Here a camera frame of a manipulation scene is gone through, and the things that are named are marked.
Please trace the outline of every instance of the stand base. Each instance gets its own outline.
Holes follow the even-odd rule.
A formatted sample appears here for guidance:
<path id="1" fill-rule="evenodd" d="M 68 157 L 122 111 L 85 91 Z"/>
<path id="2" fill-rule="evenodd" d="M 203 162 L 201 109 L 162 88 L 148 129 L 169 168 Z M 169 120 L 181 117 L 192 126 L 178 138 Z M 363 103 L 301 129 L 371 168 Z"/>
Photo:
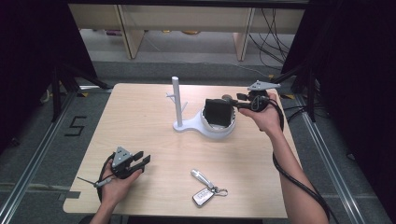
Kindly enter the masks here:
<path id="1" fill-rule="evenodd" d="M 184 119 L 181 127 L 177 125 L 177 121 L 174 122 L 173 127 L 178 133 L 196 131 L 212 139 L 221 139 L 228 136 L 235 126 L 235 122 L 233 122 L 229 127 L 218 129 L 212 127 L 211 130 L 209 130 L 209 128 L 203 124 L 202 119 L 202 110 L 200 110 L 193 119 Z"/>

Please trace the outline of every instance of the wooden table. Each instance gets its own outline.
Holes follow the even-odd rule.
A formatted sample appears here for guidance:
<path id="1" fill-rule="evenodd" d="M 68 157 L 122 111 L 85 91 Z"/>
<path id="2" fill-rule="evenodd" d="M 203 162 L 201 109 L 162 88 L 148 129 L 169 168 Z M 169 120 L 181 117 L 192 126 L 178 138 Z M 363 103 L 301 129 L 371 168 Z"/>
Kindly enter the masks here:
<path id="1" fill-rule="evenodd" d="M 279 174 L 272 162 L 272 145 L 256 124 L 236 112 L 235 128 L 226 138 L 213 140 L 198 132 L 177 133 L 174 103 L 166 96 L 172 85 L 118 84 L 107 102 L 77 176 L 98 179 L 106 158 L 118 146 L 151 155 L 146 171 L 132 185 L 115 214 L 163 217 L 287 217 Z M 181 102 L 188 102 L 183 119 L 191 119 L 205 99 L 248 93 L 245 87 L 180 85 Z M 294 151 L 289 126 L 284 133 Z M 215 186 L 229 191 L 198 208 L 192 195 L 205 185 L 191 175 L 198 169 Z M 95 213 L 96 189 L 75 179 L 71 191 L 78 199 L 64 203 L 67 213 Z"/>

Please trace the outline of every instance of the hand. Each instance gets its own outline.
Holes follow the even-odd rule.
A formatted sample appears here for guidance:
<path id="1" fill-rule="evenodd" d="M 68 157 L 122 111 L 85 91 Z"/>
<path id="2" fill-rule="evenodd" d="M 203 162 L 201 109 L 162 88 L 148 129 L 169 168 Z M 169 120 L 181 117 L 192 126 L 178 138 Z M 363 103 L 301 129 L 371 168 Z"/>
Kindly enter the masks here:
<path id="1" fill-rule="evenodd" d="M 106 164 L 105 172 L 102 178 L 112 175 L 110 160 Z M 134 181 L 142 174 L 142 170 L 137 170 L 125 179 L 114 178 L 109 183 L 102 186 L 102 203 L 116 206 L 127 195 L 129 188 Z"/>
<path id="2" fill-rule="evenodd" d="M 270 99 L 276 101 L 276 95 L 268 92 Z M 281 130 L 279 125 L 279 115 L 273 105 L 268 105 L 261 112 L 254 112 L 249 109 L 240 108 L 239 112 L 247 117 L 250 117 L 256 122 L 256 125 L 263 132 L 266 132 L 269 136 L 279 132 Z"/>

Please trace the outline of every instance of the forearm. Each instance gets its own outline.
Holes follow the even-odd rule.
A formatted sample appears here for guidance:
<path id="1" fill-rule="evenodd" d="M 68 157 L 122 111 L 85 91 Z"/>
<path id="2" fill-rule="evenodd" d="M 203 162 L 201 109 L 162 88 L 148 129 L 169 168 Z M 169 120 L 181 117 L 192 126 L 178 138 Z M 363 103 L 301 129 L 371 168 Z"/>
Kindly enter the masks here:
<path id="1" fill-rule="evenodd" d="M 270 136 L 277 162 L 289 175 L 312 189 L 299 162 L 281 131 L 274 131 Z M 328 223 L 325 212 L 319 203 L 302 189 L 280 175 L 284 203 L 291 223 Z"/>
<path id="2" fill-rule="evenodd" d="M 102 203 L 91 220 L 91 224 L 107 224 L 115 207 L 116 205 L 113 204 Z"/>

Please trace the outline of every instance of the white stand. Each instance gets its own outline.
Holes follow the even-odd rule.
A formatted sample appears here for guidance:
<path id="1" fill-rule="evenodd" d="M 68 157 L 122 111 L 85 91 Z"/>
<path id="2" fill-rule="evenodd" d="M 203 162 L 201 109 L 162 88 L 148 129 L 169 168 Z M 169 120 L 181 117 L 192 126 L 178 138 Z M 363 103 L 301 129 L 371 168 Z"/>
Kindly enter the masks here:
<path id="1" fill-rule="evenodd" d="M 175 131 L 177 131 L 178 133 L 183 133 L 186 131 L 196 131 L 206 137 L 213 139 L 224 138 L 233 131 L 233 127 L 235 126 L 234 119 L 228 127 L 213 126 L 207 123 L 207 120 L 203 115 L 203 110 L 198 111 L 193 119 L 183 120 L 181 117 L 181 113 L 187 103 L 183 105 L 183 108 L 181 108 L 178 77 L 172 77 L 172 84 L 174 88 L 174 93 L 167 93 L 166 96 L 170 97 L 176 106 L 177 121 L 175 121 L 173 124 L 173 128 L 175 129 Z"/>

